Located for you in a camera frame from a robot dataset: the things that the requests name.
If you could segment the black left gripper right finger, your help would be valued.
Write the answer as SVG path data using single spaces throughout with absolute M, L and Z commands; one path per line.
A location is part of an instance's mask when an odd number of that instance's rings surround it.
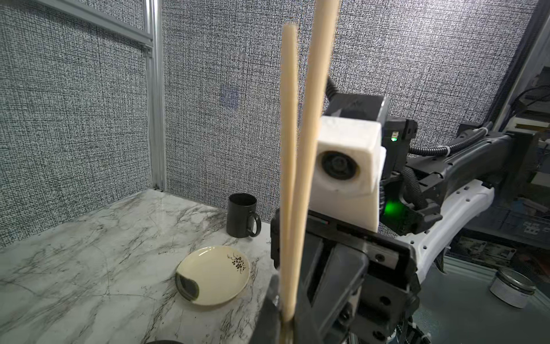
M 307 296 L 307 290 L 299 284 L 296 294 L 296 308 L 293 320 L 294 343 L 318 344 L 322 337 L 315 324 L 312 306 Z

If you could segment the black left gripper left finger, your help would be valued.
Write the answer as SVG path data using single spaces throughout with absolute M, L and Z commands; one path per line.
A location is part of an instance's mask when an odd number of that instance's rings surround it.
M 250 344 L 285 343 L 279 275 L 272 275 Z

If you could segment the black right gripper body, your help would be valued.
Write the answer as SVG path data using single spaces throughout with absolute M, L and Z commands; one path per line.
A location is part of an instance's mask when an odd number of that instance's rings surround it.
M 322 343 L 420 343 L 414 249 L 310 211 L 299 284 Z

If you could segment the pair of bare wooden chopsticks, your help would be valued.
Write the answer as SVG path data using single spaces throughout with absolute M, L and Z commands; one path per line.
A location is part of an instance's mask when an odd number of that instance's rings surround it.
M 280 298 L 281 316 L 285 324 L 292 322 L 296 312 L 307 212 L 316 160 L 317 135 L 339 8 L 339 1 L 316 1 L 315 3 L 302 107 L 298 106 L 297 27 L 295 24 L 285 24 L 282 30 L 279 85 L 282 121 Z

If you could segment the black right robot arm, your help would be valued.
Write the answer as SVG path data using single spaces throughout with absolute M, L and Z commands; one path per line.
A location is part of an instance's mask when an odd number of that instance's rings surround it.
M 296 343 L 427 343 L 413 324 L 421 284 L 495 196 L 512 198 L 534 136 L 492 123 L 424 148 L 384 96 L 327 82 L 296 309 Z

